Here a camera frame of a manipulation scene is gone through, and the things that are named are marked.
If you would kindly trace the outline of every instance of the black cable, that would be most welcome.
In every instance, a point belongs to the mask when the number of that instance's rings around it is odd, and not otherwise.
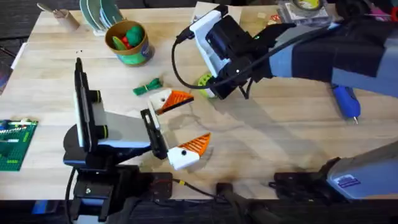
[[[177,183],[181,183],[181,180],[178,180],[178,179],[173,179],[173,181],[174,181],[174,182],[177,182]],[[197,187],[195,187],[195,186],[193,186],[193,185],[191,185],[191,184],[189,184],[189,183],[187,183],[187,182],[185,182],[185,181],[183,182],[183,185],[184,185],[184,186],[187,186],[187,187],[189,187],[189,188],[191,188],[192,190],[194,190],[194,191],[196,191],[196,192],[198,192],[198,193],[201,193],[201,194],[203,194],[203,195],[209,196],[209,197],[211,197],[211,198],[225,200],[223,197],[220,197],[220,196],[218,196],[218,195],[213,195],[213,194],[204,192],[204,191],[198,189]]]
[[[340,26],[337,26],[335,28],[329,29],[328,27],[323,27],[317,30],[311,30],[310,32],[306,32],[304,34],[298,35],[286,42],[284,42],[283,44],[280,44],[279,46],[273,48],[270,52],[266,53],[265,55],[263,55],[262,57],[260,57],[259,59],[257,59],[256,61],[254,61],[252,64],[248,65],[247,67],[243,68],[242,70],[240,70],[238,73],[229,76],[228,78],[212,84],[212,85],[204,85],[204,86],[198,86],[198,85],[191,85],[187,82],[185,82],[184,80],[182,80],[181,76],[178,74],[177,68],[175,66],[175,47],[177,46],[177,44],[179,44],[179,40],[176,39],[173,46],[172,46],[172,66],[173,66],[173,71],[175,76],[177,77],[177,79],[180,81],[181,84],[183,84],[184,86],[194,89],[194,90],[203,90],[203,89],[207,89],[207,88],[214,88],[220,85],[224,85],[225,83],[228,83],[232,80],[234,80],[235,78],[237,78],[239,75],[247,72],[248,70],[252,69],[253,67],[259,65],[262,61],[264,61],[265,59],[273,56],[274,54],[276,54],[277,52],[283,50],[284,48],[298,42],[298,41],[308,41],[310,39],[314,39],[317,37],[320,37],[321,35],[325,35],[329,32],[333,32],[335,31],[337,28],[339,28]]]
[[[239,86],[239,89],[241,90],[243,96],[245,99],[249,99],[250,96],[250,89],[251,89],[251,85],[253,84],[253,78],[250,78],[248,87],[246,87],[246,91],[243,90],[243,87]]]
[[[67,219],[68,224],[73,224],[72,219],[70,217],[70,211],[69,211],[69,194],[70,194],[70,188],[72,187],[72,180],[73,176],[75,175],[76,168],[73,168],[72,171],[70,172],[68,184],[67,184],[67,190],[65,192],[65,218]]]
[[[16,58],[17,55],[14,52],[11,52],[10,50],[8,50],[7,48],[3,47],[0,45],[0,50],[4,53],[6,53],[8,56]]]

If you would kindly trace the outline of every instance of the wooden table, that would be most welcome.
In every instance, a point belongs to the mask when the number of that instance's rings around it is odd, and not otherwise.
[[[0,173],[0,199],[61,199],[71,167],[63,164],[63,137],[73,124],[72,95],[75,60],[81,57],[90,88],[102,92],[106,110],[139,116],[148,95],[132,89],[155,77],[166,86],[190,91],[175,78],[170,60],[174,38],[188,26],[193,8],[122,10],[141,22],[155,47],[154,58],[143,67],[124,66],[93,36],[79,11],[82,26],[67,34],[52,15],[41,13],[4,94],[0,118],[31,117],[40,121],[20,172]],[[264,28],[275,6],[243,7],[241,25],[252,35]],[[193,83],[207,69],[195,47],[177,47],[177,67]],[[201,161],[173,171],[167,160],[147,153],[127,161],[142,171],[173,172],[179,179],[214,191],[229,181],[236,191],[253,198],[275,198],[267,187],[275,172],[318,170],[328,159],[368,152],[397,140],[398,100],[356,90],[362,106],[359,125],[340,118],[329,87],[309,80],[273,78],[253,85],[251,99],[235,91],[226,100],[208,100],[192,91],[195,101],[160,117],[170,144],[191,140],[208,131],[210,146]],[[173,198],[203,198],[175,185]]]

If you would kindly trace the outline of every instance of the blue marker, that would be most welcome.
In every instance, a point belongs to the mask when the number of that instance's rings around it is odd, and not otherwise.
[[[331,85],[333,94],[340,108],[341,114],[346,118],[353,118],[358,124],[358,117],[361,115],[361,105],[356,99],[354,90],[350,87]]]

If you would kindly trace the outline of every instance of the white plastic part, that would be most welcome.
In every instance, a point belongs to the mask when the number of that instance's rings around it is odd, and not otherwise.
[[[152,103],[154,110],[159,110],[166,103],[167,98],[172,94],[172,89],[168,88],[158,93],[149,96],[149,101]]]
[[[218,72],[230,61],[228,58],[221,60],[206,41],[207,33],[220,20],[220,11],[212,10],[190,26],[190,30],[195,34],[195,42],[199,52],[214,77],[217,77]]]
[[[160,130],[160,123],[157,119],[156,111],[161,109],[163,105],[166,103],[167,98],[172,94],[172,90],[170,88],[166,90],[162,90],[158,93],[155,93],[149,97],[147,101],[148,109],[150,111],[150,115],[154,120],[154,126],[156,129]]]
[[[93,34],[96,37],[104,37],[106,34],[106,30],[93,30]]]
[[[200,159],[199,154],[180,147],[169,149],[167,157],[169,158],[170,165],[175,170],[184,169]]]
[[[79,112],[79,104],[77,100],[76,92],[73,92],[73,102],[75,104],[75,117],[76,117],[76,126],[77,126],[77,139],[79,142],[79,146],[83,147],[83,133],[81,132],[81,123],[80,123],[80,112]]]

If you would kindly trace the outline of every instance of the tape roll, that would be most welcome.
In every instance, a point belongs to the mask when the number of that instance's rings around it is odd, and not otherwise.
[[[313,17],[322,9],[322,0],[290,0],[290,10],[298,16]]]

